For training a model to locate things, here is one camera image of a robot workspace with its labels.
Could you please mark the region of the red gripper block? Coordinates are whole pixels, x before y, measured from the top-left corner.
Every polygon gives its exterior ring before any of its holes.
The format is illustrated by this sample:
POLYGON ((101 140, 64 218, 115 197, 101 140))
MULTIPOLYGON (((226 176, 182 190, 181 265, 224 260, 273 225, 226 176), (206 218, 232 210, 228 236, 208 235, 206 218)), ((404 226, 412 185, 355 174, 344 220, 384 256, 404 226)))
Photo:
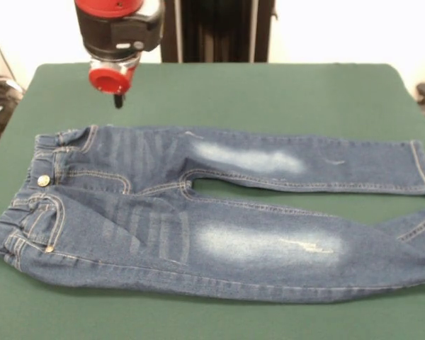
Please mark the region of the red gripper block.
POLYGON ((97 67, 89 70, 91 85, 106 94, 113 94, 114 106, 121 109, 125 95, 132 85, 136 67, 115 69, 112 67, 97 67))

